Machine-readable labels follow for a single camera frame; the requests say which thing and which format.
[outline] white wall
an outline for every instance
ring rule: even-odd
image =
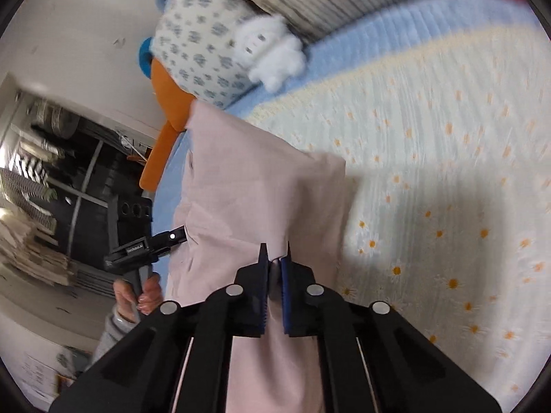
[[[56,372],[71,375],[56,358],[63,346],[93,352],[113,304],[78,287],[48,286],[0,262],[0,357],[34,406],[49,408]],[[30,362],[50,368],[40,389]]]
[[[25,0],[0,39],[0,81],[156,138],[164,115],[136,56],[159,17],[154,0]]]

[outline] orange plush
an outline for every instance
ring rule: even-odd
[[[165,113],[166,123],[143,169],[139,185],[146,191],[155,192],[174,143],[178,135],[186,129],[189,107],[195,96],[178,87],[157,59],[153,59],[151,63],[151,83],[157,101]]]

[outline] stuffed toy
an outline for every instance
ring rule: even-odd
[[[253,16],[246,0],[167,0],[164,4],[146,53],[152,58],[148,71],[167,122],[143,170],[142,189],[157,189],[195,98],[224,109],[252,87],[246,70],[232,57],[236,30]]]
[[[288,77],[298,76],[306,67],[302,43],[280,15],[244,22],[235,34],[233,58],[249,71],[251,82],[262,82],[270,93],[276,93]]]

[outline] metal screw head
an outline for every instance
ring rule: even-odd
[[[231,286],[226,287],[226,293],[230,297],[236,297],[243,293],[243,287],[241,287],[239,284],[232,284]]]
[[[161,305],[161,313],[165,315],[172,315],[178,310],[178,305],[174,301],[167,301]]]
[[[306,291],[308,295],[312,295],[313,297],[318,297],[319,295],[323,295],[323,292],[325,291],[325,289],[319,284],[312,284],[306,288]]]
[[[377,301],[376,303],[373,303],[371,309],[373,309],[373,312],[379,315],[386,315],[390,312],[390,306],[384,301]]]

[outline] daisy pattern fabric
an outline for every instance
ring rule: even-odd
[[[245,0],[169,0],[151,52],[182,90],[225,108],[252,87],[232,56],[235,30],[253,15]]]
[[[551,51],[543,30],[432,41],[258,106],[346,159],[342,295],[385,300],[511,411],[551,352]]]

